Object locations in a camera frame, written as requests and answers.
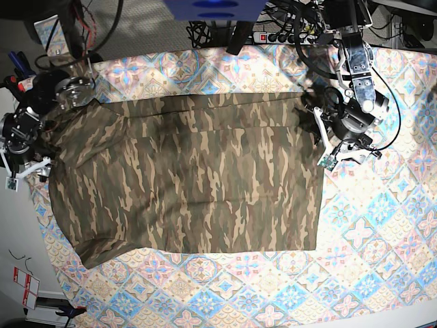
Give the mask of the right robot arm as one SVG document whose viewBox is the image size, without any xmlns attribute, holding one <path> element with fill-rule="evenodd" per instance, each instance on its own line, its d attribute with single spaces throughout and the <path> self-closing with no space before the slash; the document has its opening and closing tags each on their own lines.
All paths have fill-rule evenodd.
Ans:
<svg viewBox="0 0 437 328">
<path fill-rule="evenodd" d="M 31 87 L 26 90 L 13 76 L 1 83 L 18 101 L 14 112 L 1 119 L 1 167 L 7 189 L 15 190 L 29 174 L 36 173 L 42 182 L 49 177 L 57 149 L 43 134 L 57 123 L 48 115 L 85 105 L 94 97 L 92 65 L 102 58 L 94 46 L 96 22 L 82 1 L 2 1 L 1 18 L 23 22 L 44 48 L 37 59 L 48 62 L 36 62 L 39 71 L 34 72 L 23 53 L 11 52 L 19 77 L 31 77 Z"/>
</svg>

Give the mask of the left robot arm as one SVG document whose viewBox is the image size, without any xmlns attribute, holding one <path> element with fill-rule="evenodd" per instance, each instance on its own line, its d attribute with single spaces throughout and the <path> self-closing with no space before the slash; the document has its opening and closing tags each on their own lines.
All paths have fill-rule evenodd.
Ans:
<svg viewBox="0 0 437 328">
<path fill-rule="evenodd" d="M 317 67 L 304 54 L 300 37 L 304 23 L 313 24 L 319 38 L 333 37 L 338 55 L 333 72 Z M 389 113 L 389 99 L 375 89 L 371 76 L 373 51 L 362 37 L 371 25 L 365 1 L 309 1 L 295 10 L 294 46 L 299 59 L 311 72 L 339 84 L 326 87 L 323 104 L 311 108 L 324 146 L 318 164 L 325 169 L 341 161 L 362 163 L 369 156 L 382 156 L 367 134 Z"/>
</svg>

